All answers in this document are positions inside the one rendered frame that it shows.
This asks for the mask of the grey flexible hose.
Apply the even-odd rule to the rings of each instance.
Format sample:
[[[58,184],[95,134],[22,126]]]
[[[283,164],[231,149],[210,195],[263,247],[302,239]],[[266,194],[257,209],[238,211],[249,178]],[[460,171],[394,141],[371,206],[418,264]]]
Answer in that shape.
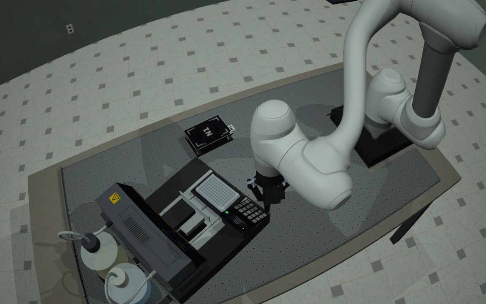
[[[95,236],[97,236],[99,233],[102,233],[105,229],[107,228],[107,226],[105,225],[102,229],[100,229],[99,231],[97,231],[96,233],[93,233]],[[80,236],[80,237],[65,237],[65,236],[62,236],[63,234],[72,234],[72,235],[76,235],[76,236]],[[62,238],[63,240],[71,240],[71,241],[78,241],[78,240],[82,240],[82,238],[84,238],[85,240],[87,240],[88,242],[90,241],[88,239],[88,237],[86,237],[85,235],[83,235],[82,233],[79,233],[79,232],[74,232],[74,231],[61,231],[58,233],[58,236],[60,238]]]

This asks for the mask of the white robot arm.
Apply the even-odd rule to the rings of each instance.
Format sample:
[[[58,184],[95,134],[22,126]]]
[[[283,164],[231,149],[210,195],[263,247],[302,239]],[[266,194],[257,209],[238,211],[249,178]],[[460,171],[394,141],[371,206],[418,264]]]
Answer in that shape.
[[[367,46],[400,12],[419,22],[425,40],[415,93],[391,68],[373,76],[366,91]],[[352,196],[350,157],[363,126],[374,140],[397,128],[418,147],[438,146],[446,134],[438,103],[454,54],[477,48],[485,35],[486,12],[475,0],[363,0],[345,36],[339,126],[310,141],[287,103],[262,103],[251,119],[255,170],[266,177],[281,174],[318,208],[339,209]]]

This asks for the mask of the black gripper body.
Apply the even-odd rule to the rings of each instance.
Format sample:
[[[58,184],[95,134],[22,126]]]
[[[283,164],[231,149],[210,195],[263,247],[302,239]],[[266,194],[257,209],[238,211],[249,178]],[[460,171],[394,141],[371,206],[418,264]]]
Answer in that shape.
[[[266,177],[266,176],[259,174],[257,171],[256,171],[256,175],[255,175],[254,179],[255,179],[255,181],[254,181],[255,184],[259,185],[262,188],[263,188],[263,184],[264,185],[276,185],[276,186],[278,186],[283,181],[285,181],[285,178],[283,178],[283,176],[281,174],[276,176],[276,177]]]

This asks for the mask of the grey curved hose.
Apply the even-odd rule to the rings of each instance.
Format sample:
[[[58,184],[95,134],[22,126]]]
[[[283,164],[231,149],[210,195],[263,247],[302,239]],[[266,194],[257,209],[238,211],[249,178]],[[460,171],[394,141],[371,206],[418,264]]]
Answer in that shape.
[[[110,273],[107,275],[106,279],[105,279],[105,285],[104,285],[104,287],[105,287],[105,295],[106,295],[106,298],[107,298],[108,302],[109,302],[110,304],[114,304],[114,303],[111,301],[111,299],[109,298],[109,295],[108,295],[108,281],[109,281],[109,278],[110,278],[111,276],[118,277],[118,275],[116,275],[115,273],[110,272]],[[143,285],[144,285],[144,284],[145,284],[145,283],[146,283],[146,282],[147,282],[147,281],[148,281],[150,278],[151,278],[151,277],[150,277],[150,276],[148,276],[148,277],[147,277],[147,278],[146,278],[146,279],[145,279],[145,280],[142,282],[142,284],[141,284],[141,285],[140,285],[140,286],[137,288],[137,290],[136,290],[136,292],[133,294],[133,296],[132,296],[132,297],[131,297],[131,298],[130,298],[130,299],[127,301],[127,302],[125,302],[124,304],[129,304],[129,303],[130,303],[130,302],[131,302],[131,301],[132,301],[132,300],[135,298],[135,296],[136,296],[136,295],[137,295],[137,293],[140,291],[140,289],[143,287]]]

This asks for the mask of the black rectangular frame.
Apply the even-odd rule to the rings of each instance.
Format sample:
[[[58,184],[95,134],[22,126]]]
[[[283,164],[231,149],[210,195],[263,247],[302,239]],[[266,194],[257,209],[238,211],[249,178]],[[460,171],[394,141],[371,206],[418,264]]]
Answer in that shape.
[[[231,129],[228,128],[219,115],[184,130],[184,134],[186,135],[185,139],[197,157],[233,140]]]

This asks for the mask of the translucent plastic bottle with grey cap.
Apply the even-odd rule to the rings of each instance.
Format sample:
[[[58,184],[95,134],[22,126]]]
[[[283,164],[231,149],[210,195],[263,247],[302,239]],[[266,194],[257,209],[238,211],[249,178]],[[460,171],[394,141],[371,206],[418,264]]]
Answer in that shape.
[[[118,304],[124,304],[136,292],[147,275],[135,264],[120,263],[110,271],[118,275],[108,281],[108,295]],[[107,274],[107,275],[108,275]],[[149,279],[129,304],[156,304],[163,298],[160,288]]]

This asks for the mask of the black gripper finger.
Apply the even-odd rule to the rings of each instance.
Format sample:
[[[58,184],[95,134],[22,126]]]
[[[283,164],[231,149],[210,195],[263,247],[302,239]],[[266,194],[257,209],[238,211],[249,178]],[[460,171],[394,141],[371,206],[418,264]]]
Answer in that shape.
[[[280,187],[280,190],[285,190],[287,187],[289,187],[290,185],[286,182],[286,180],[284,182],[282,182],[280,185],[278,185]],[[270,212],[270,204],[267,206],[267,212]]]
[[[255,182],[254,182],[255,179],[253,179],[253,180],[248,179],[247,180],[247,188],[251,189],[251,191],[254,193],[256,199],[263,203],[264,202],[263,194],[259,191],[258,186],[255,185]],[[267,206],[268,205],[264,205],[265,212],[267,212]]]

